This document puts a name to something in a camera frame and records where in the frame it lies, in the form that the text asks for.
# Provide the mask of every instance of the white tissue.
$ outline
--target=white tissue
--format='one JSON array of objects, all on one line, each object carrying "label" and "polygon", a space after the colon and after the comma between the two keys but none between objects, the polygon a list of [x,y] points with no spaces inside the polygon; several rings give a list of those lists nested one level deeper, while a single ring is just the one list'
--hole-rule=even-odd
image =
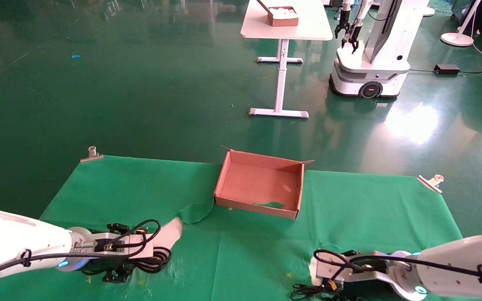
[{"label": "white tissue", "polygon": [[275,19],[295,19],[297,14],[294,10],[288,8],[270,8],[270,12]]}]

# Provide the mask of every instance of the table leg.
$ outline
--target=table leg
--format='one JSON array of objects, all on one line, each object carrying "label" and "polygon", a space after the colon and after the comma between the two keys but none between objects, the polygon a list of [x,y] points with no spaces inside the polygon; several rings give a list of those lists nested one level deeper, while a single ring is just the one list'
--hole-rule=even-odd
[{"label": "table leg", "polygon": [[[256,61],[258,63],[261,63],[262,61],[266,62],[266,63],[278,63],[280,61],[280,52],[282,51],[281,50],[281,41],[282,40],[278,40],[278,48],[276,50],[276,57],[270,57],[270,56],[259,56]],[[301,59],[300,57],[288,57],[287,58],[287,62],[288,63],[296,63],[296,64],[302,64],[304,63],[303,59]]]},{"label": "table leg", "polygon": [[308,118],[307,111],[289,111],[282,110],[284,103],[284,89],[285,89],[285,73],[287,71],[287,48],[289,48],[289,40],[279,40],[280,54],[279,68],[278,68],[278,83],[276,85],[276,100],[274,109],[257,109],[251,108],[249,114],[251,115],[270,115],[270,116],[287,116]]}]

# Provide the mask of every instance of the power adapter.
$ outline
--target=power adapter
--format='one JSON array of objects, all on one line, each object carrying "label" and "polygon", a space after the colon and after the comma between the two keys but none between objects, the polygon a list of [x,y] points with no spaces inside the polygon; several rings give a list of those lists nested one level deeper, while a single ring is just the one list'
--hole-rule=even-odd
[{"label": "power adapter", "polygon": [[440,75],[457,75],[461,69],[457,65],[437,64],[433,71]]}]

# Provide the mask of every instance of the open cardboard box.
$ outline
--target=open cardboard box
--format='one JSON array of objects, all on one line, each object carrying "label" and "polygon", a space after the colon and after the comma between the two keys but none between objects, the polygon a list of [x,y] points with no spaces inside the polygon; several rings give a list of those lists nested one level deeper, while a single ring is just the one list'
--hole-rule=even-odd
[{"label": "open cardboard box", "polygon": [[220,206],[296,219],[303,194],[304,165],[229,149],[215,189]]},{"label": "open cardboard box", "polygon": [[276,27],[276,26],[297,26],[297,25],[299,25],[299,18],[298,17],[293,18],[293,19],[275,19],[275,17],[273,16],[273,13],[270,11],[270,8],[275,8],[275,9],[287,8],[287,9],[295,11],[295,8],[293,8],[292,6],[273,6],[273,7],[268,8],[262,2],[262,0],[257,0],[257,1],[267,11],[267,19],[269,19],[269,22],[271,23],[271,26]]}]

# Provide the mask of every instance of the white table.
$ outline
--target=white table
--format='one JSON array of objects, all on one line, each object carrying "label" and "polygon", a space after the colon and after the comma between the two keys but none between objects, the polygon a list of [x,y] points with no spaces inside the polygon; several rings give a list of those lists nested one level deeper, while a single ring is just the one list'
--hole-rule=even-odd
[{"label": "white table", "polygon": [[257,61],[279,63],[278,84],[274,109],[251,108],[251,115],[271,115],[308,118],[307,111],[282,110],[284,102],[286,63],[302,63],[302,59],[287,57],[289,40],[327,41],[332,39],[331,26],[321,0],[263,0],[268,7],[293,6],[299,17],[299,25],[273,27],[267,19],[267,12],[256,1],[250,0],[245,21],[241,28],[243,38],[272,38],[278,40],[276,57],[258,57]]}]

